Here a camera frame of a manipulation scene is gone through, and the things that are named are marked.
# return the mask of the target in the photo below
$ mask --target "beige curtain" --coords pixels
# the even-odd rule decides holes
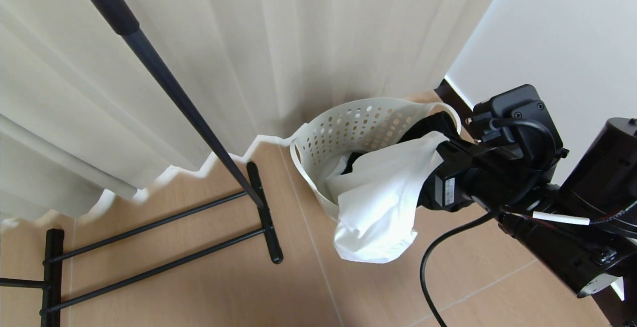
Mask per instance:
[[[491,0],[126,0],[234,154],[345,101],[434,89]],[[0,0],[0,211],[86,213],[209,148],[89,0]]]

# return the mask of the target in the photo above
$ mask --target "white plastic basket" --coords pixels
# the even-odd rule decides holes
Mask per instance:
[[[294,166],[310,185],[325,213],[338,217],[338,205],[325,178],[346,152],[371,152],[392,145],[435,108],[448,111],[460,133],[460,117],[444,103],[414,103],[396,98],[367,98],[344,103],[303,124],[293,135]]]

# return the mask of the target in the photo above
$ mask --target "robotic arm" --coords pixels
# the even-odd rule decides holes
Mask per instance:
[[[466,127],[475,144],[444,132],[450,140],[437,147],[444,162],[425,181],[419,203],[448,212],[478,203],[487,215],[474,225],[495,218],[579,298],[619,277],[632,281],[617,326],[637,326],[637,119],[607,120],[561,187],[550,180],[568,150],[533,86],[479,103]],[[423,258],[430,307],[424,264],[446,237]]]

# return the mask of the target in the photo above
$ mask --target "white cable sleeve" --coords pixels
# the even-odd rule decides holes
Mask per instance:
[[[577,216],[559,214],[547,214],[544,212],[533,212],[532,217],[538,218],[539,220],[573,223],[574,225],[589,225],[591,223],[591,219],[589,218],[579,218]]]

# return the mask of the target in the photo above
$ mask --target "garment rack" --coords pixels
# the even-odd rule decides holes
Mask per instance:
[[[283,253],[278,243],[277,233],[275,232],[268,203],[266,202],[266,196],[264,195],[261,178],[259,178],[257,165],[253,162],[249,162],[247,164],[248,177],[250,178],[250,182],[248,182],[212,129],[210,129],[210,126],[206,123],[203,116],[201,116],[200,112],[193,104],[193,101],[191,101],[188,95],[184,92],[184,89],[182,89],[166,64],[164,64],[159,53],[157,53],[141,28],[139,28],[139,21],[137,21],[135,15],[132,11],[130,11],[130,8],[124,0],[91,0],[91,2],[102,14],[104,19],[106,19],[111,28],[113,28],[114,32],[124,39],[137,58],[144,64],[146,69],[148,69],[150,75],[155,78],[157,83],[164,89],[173,103],[175,103],[194,129],[196,129],[201,135],[201,138],[203,138],[210,146],[221,163],[230,171],[232,176],[241,185],[243,191],[214,200],[214,202],[209,202],[201,205],[200,207],[180,212],[173,216],[169,216],[168,218],[162,218],[161,220],[148,223],[144,226],[137,227],[130,231],[123,232],[116,236],[103,239],[102,241],[98,241],[91,245],[77,248],[69,252],[63,251],[64,230],[48,230],[46,232],[45,256],[43,261],[44,279],[42,281],[37,281],[0,278],[0,286],[42,289],[42,309],[40,310],[41,327],[59,327],[61,309],[104,295],[104,293],[109,293],[116,289],[134,284],[135,282],[148,279],[148,277],[176,268],[177,266],[209,255],[221,250],[222,248],[230,247],[235,243],[239,243],[245,239],[249,239],[260,234],[265,236],[266,245],[268,246],[268,252],[272,262],[278,264],[283,261]],[[109,245],[121,239],[135,236],[136,234],[164,225],[165,223],[216,207],[217,205],[230,202],[231,200],[245,195],[248,195],[257,205],[257,211],[259,212],[259,218],[261,219],[260,228],[232,239],[228,239],[227,241],[218,243],[209,248],[205,248],[200,252],[195,252],[189,256],[182,257],[181,259],[177,259],[171,263],[164,264],[157,268],[153,268],[152,270],[129,277],[128,279],[110,284],[104,288],[96,289],[95,291],[71,298],[64,302],[62,301],[62,261],[65,259],[69,259],[79,254],[84,254],[85,252]]]

